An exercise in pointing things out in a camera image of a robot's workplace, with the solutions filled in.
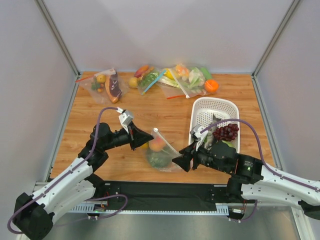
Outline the polka dot zip bag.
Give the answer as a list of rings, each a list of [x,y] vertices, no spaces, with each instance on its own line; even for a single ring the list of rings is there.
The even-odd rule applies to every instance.
[[[172,159],[180,156],[178,151],[165,139],[158,128],[153,128],[151,135],[153,139],[145,143],[141,150],[146,162],[161,172],[182,172],[183,169],[172,162]]]

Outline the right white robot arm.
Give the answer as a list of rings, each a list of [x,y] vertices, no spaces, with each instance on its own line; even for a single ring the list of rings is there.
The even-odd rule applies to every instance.
[[[196,147],[196,143],[180,150],[172,162],[185,172],[199,165],[230,175],[226,197],[278,203],[302,210],[312,219],[320,218],[320,183],[295,177],[265,165],[260,159],[237,153],[236,149],[219,141],[210,150]]]

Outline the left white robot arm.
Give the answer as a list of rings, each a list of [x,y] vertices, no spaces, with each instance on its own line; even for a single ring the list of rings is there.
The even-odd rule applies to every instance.
[[[99,123],[74,161],[60,175],[41,189],[22,193],[15,201],[7,228],[31,240],[42,240],[59,218],[79,203],[97,194],[100,179],[94,172],[108,159],[107,150],[130,145],[132,150],[153,140],[153,136],[133,122],[119,131]]]

